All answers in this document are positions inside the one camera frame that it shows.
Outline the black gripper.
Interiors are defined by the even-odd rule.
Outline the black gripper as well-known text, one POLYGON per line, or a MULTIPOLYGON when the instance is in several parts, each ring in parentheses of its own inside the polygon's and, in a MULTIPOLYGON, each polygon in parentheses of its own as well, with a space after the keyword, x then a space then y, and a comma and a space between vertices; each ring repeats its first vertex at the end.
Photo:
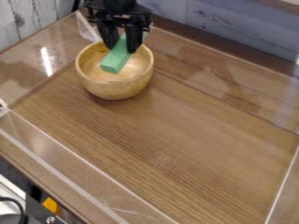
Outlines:
POLYGON ((108 49, 119 41, 118 27, 126 28, 126 46, 135 53, 143 44, 143 32, 152 28, 152 12, 136 0, 85 0, 88 20, 97 24, 97 31, 108 49))

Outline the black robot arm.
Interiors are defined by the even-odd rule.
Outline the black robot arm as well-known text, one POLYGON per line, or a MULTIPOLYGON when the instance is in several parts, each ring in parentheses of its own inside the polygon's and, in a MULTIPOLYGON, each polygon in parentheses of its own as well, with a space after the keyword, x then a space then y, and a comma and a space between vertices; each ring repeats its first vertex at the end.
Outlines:
POLYGON ((85 0, 88 18, 108 49, 120 40, 118 29, 126 31, 126 49, 135 53, 143 44, 143 33, 151 31, 152 12, 136 0, 85 0))

